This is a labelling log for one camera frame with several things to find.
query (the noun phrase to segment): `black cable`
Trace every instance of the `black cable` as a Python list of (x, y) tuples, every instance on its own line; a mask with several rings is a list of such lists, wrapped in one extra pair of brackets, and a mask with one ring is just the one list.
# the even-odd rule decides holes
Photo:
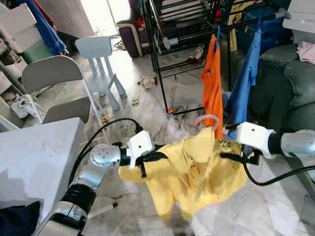
[(69, 178), (69, 182), (68, 182), (68, 187), (70, 186), (71, 182), (73, 181), (74, 179), (74, 176), (75, 176), (75, 173), (82, 161), (82, 159), (84, 158), (84, 156), (86, 156), (86, 154), (89, 153), (89, 151), (91, 151), (92, 147), (90, 149), (88, 149), (86, 151), (86, 149), (88, 148), (88, 146), (91, 144), (91, 142), (95, 139), (95, 137), (103, 130), (105, 129), (107, 126), (111, 125), (111, 124), (114, 124), (116, 122), (119, 122), (119, 121), (122, 121), (122, 120), (130, 120), (132, 121), (135, 125), (136, 125), (136, 134), (139, 133), (140, 131), (143, 130), (143, 128), (141, 127), (141, 125), (135, 121), (134, 119), (132, 118), (120, 118), (120, 119), (116, 119), (116, 120), (113, 120), (111, 122), (108, 122), (106, 123), (105, 125), (103, 125), (100, 129), (98, 129), (94, 134), (93, 136), (89, 139), (89, 141), (87, 142), (87, 144), (85, 144), (85, 146), (83, 147), (83, 149), (81, 150), (80, 154), (78, 155), (77, 159), (75, 160), (74, 162), (74, 165), (72, 167), (72, 170), (71, 170), (71, 174), (70, 174), (70, 178)]
[(273, 178), (269, 181), (266, 181), (266, 182), (257, 182), (250, 174), (248, 168), (247, 168), (247, 158), (243, 158), (243, 166), (244, 166), (244, 169), (245, 169), (245, 172), (248, 176), (248, 178), (256, 185), (258, 186), (266, 186), (266, 185), (269, 185), (269, 184), (272, 184), (272, 183), (275, 183), (275, 182), (278, 182), (284, 178), (287, 178), (287, 177), (290, 177), (292, 175), (296, 175), (298, 173), (301, 173), (301, 172), (305, 172), (305, 171), (311, 171), (311, 170), (315, 170), (315, 166), (307, 166), (307, 167), (303, 167), (303, 168), (300, 168), (300, 169), (296, 169), (296, 170), (293, 170), (293, 171), (290, 171), (290, 172), (287, 172), (283, 175), (280, 175), (276, 178)]

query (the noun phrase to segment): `light blue chair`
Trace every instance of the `light blue chair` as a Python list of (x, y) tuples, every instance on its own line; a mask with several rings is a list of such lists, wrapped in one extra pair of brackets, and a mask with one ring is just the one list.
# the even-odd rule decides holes
[[(100, 95), (107, 95), (113, 110), (119, 109), (119, 104), (111, 92), (110, 88), (115, 84), (120, 96), (125, 95), (126, 91), (113, 72), (108, 57), (112, 55), (112, 47), (110, 38), (106, 36), (92, 36), (80, 38), (75, 41), (81, 56), (88, 59), (93, 78), (88, 80), (89, 88), (92, 92), (98, 92)], [(105, 73), (101, 58), (104, 58), (107, 67), (108, 76)]]

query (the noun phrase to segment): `black clothes drying rack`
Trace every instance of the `black clothes drying rack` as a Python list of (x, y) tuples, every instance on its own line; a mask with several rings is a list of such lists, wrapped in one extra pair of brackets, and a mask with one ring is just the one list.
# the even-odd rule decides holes
[[(226, 32), (227, 35), (227, 62), (228, 62), (228, 89), (231, 91), (231, 54), (230, 54), (230, 40), (229, 35), (232, 29), (237, 29), (242, 26), (258, 23), (259, 18), (244, 21), (244, 15), (252, 10), (271, 6), (278, 12), (268, 16), (261, 17), (260, 21), (268, 21), (275, 18), (290, 19), (290, 14), (283, 8), (277, 7), (271, 3), (270, 0), (263, 0), (265, 4), (253, 5), (245, 8), (242, 11), (231, 12), (233, 5), (249, 2), (252, 0), (242, 0), (235, 2), (235, 0), (179, 0), (167, 5), (163, 5), (163, 0), (141, 0), (144, 21), (146, 24), (149, 46), (151, 51), (151, 61), (153, 70), (159, 79), (165, 110), (169, 113), (165, 90), (163, 86), (163, 78), (174, 76), (180, 73), (185, 73), (198, 68), (202, 68), (200, 62), (203, 61), (207, 53), (207, 48), (210, 42), (210, 36), (218, 32), (216, 26), (216, 19), (221, 19), (221, 32)], [(221, 10), (221, 16), (216, 16), (217, 10)], [(228, 25), (228, 18), (230, 15), (242, 13), (242, 18), (232, 25)], [(184, 71), (162, 76), (161, 72), (192, 65), (190, 61), (182, 61), (167, 66), (160, 67), (158, 57), (169, 53), (178, 52), (181, 50), (204, 45), (203, 56), (197, 60), (196, 67)], [(173, 115), (184, 114), (188, 112), (198, 111), (204, 109), (203, 107), (185, 110), (173, 113)]]

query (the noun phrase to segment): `white table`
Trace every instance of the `white table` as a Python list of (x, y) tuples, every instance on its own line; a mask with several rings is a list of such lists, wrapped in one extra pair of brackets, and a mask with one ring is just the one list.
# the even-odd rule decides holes
[(0, 133), (0, 208), (40, 200), (42, 220), (67, 189), (83, 128), (71, 118)]

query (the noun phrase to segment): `pink cloth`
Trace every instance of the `pink cloth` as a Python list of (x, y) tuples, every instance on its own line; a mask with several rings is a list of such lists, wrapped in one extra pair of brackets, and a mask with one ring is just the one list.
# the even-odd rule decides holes
[(308, 61), (315, 64), (315, 44), (308, 42), (300, 42), (297, 46), (297, 54), (301, 61)]

